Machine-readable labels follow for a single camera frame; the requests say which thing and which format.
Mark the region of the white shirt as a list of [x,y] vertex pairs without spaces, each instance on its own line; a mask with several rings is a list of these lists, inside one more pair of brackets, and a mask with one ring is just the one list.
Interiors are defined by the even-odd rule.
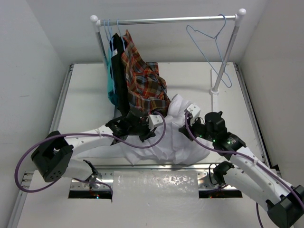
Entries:
[[210,154],[210,151],[190,141],[179,129],[184,125],[185,110],[191,104],[181,95],[176,94],[169,105],[165,117],[166,131],[162,140],[154,147],[138,149],[124,143],[113,146],[100,146],[86,152],[81,152],[76,159],[106,159],[124,157],[130,164],[135,165],[141,160],[153,160],[157,163],[170,162],[173,164],[191,165]]

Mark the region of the blue wire hanger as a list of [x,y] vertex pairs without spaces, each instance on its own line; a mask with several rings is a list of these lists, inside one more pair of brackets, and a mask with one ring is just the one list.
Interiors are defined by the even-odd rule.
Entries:
[[222,31],[225,30],[227,17],[224,14],[218,15],[220,22],[216,23],[215,28],[203,31],[194,25],[186,25],[186,33],[191,42],[197,48],[199,54],[215,73],[216,80],[213,87],[222,83],[226,88],[232,87],[232,81],[229,73],[226,71],[228,63],[225,54],[222,53],[219,45]]

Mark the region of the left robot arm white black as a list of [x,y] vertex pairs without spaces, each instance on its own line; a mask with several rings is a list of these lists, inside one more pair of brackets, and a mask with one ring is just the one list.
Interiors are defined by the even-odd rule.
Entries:
[[80,134],[62,136],[59,131],[54,131],[32,153],[31,159],[45,182],[62,177],[85,181],[96,171],[90,162],[76,160],[76,155],[126,141],[128,136],[137,136],[144,142],[154,137],[155,129],[162,124],[160,115],[129,111],[125,116]]

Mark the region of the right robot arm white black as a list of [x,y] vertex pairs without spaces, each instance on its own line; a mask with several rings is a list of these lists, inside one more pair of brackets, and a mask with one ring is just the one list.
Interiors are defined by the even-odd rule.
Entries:
[[205,121],[185,112],[185,125],[179,129],[191,141],[199,138],[212,143],[210,151],[225,157],[213,169],[216,185],[231,185],[246,194],[268,214],[279,228],[290,228],[304,214],[304,188],[293,186],[275,174],[226,128],[222,112],[210,112]]

